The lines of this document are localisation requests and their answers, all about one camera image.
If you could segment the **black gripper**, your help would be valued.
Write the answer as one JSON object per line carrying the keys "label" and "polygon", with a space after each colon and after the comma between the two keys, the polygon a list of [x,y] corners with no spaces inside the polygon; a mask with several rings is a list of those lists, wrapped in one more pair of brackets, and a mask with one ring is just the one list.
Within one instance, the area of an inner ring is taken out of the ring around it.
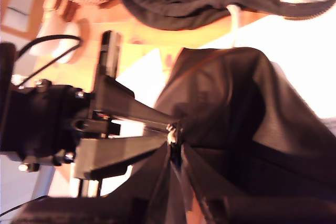
{"label": "black gripper", "polygon": [[69,85],[40,80],[34,88],[13,91],[7,114],[7,151],[20,160],[19,170],[75,164],[74,177],[100,180],[119,176],[166,143],[165,134],[118,136],[126,119],[166,127],[178,119],[136,100],[116,81],[120,35],[106,31],[94,89],[85,93]]}

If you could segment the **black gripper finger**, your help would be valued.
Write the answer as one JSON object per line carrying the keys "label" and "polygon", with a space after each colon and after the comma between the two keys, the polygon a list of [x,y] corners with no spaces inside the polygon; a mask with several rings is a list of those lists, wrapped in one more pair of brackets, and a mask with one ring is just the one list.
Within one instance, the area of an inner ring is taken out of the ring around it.
{"label": "black gripper finger", "polygon": [[180,171],[169,147],[159,147],[143,166],[148,205],[144,223],[186,223]]}
{"label": "black gripper finger", "polygon": [[229,183],[192,148],[182,149],[182,160],[183,169],[206,223],[228,223],[224,197],[229,194]]}

